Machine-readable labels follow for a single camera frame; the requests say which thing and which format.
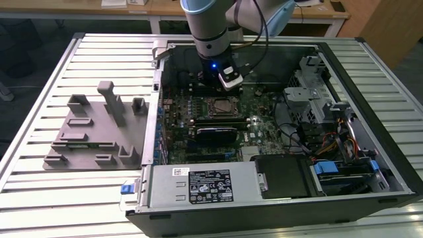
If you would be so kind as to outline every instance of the wooden desk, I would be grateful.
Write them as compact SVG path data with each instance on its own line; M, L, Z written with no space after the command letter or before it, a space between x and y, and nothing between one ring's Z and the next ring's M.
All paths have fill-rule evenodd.
M181 1L153 0L150 15L151 25L157 26L155 29L161 29L159 21L162 20L187 20ZM302 9L297 7L290 23L329 24L326 37L337 37L345 20L350 16L348 12L337 12L330 0L325 0L325 3L317 6L303 7Z
M336 12L329 0L314 7L297 8L290 23L329 24L327 37L337 37L348 12ZM187 20L181 1L150 0L147 5L102 9L102 0L0 0L0 18L149 20L161 34L162 20Z
M0 18L149 20L153 0L127 8L102 9L102 0L0 0Z
M0 12L29 12L49 14L134 14L133 11L149 14L153 0L127 8L102 9L102 0L2 0Z

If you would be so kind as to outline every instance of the aluminum table surface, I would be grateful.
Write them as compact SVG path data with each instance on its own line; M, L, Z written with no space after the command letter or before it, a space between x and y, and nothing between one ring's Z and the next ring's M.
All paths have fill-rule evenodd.
M119 208L121 185L135 179L141 171L46 171L43 157L69 114L71 94L105 100L97 85L101 80L113 80L115 93L123 96L123 101L131 101L135 96L143 96L149 101L155 72L151 48L154 41L161 39L190 40L191 36L86 34L85 38L73 39L0 162L2 237L146 237ZM356 39L310 37L281 37L273 41L329 43L423 176L423 108L368 44ZM384 210L352 223L195 237L422 237L422 220L423 203L418 202Z

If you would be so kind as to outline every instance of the power supply label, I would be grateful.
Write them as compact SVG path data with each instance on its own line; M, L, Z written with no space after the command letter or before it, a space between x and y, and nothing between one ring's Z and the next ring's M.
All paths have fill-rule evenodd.
M191 204L233 201L234 191L230 170L190 172Z

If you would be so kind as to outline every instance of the blue tab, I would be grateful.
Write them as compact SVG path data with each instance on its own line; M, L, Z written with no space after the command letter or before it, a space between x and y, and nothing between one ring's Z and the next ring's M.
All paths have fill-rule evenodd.
M372 168L373 168L374 171L380 170L380 165L378 165L378 162L376 160L370 161L370 165L372 165Z
M159 116L163 116L163 108L158 108L158 114Z
M319 165L314 165L317 174L322 174L322 169Z
M134 194L135 193L135 185L134 184L125 184L121 187L121 194L127 195L127 194Z
M338 167L333 161L319 162L314 167L317 174L338 173Z

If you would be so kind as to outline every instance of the orange wire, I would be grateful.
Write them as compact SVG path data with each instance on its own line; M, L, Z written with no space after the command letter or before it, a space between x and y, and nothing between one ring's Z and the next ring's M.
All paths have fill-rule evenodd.
M323 144L322 144L322 146L325 146L325 143L326 143L326 137L327 137L329 135L334 135L334 134L337 134L337 132L330 132L330 133L326 133L326 134L325 134L325 136L323 136Z

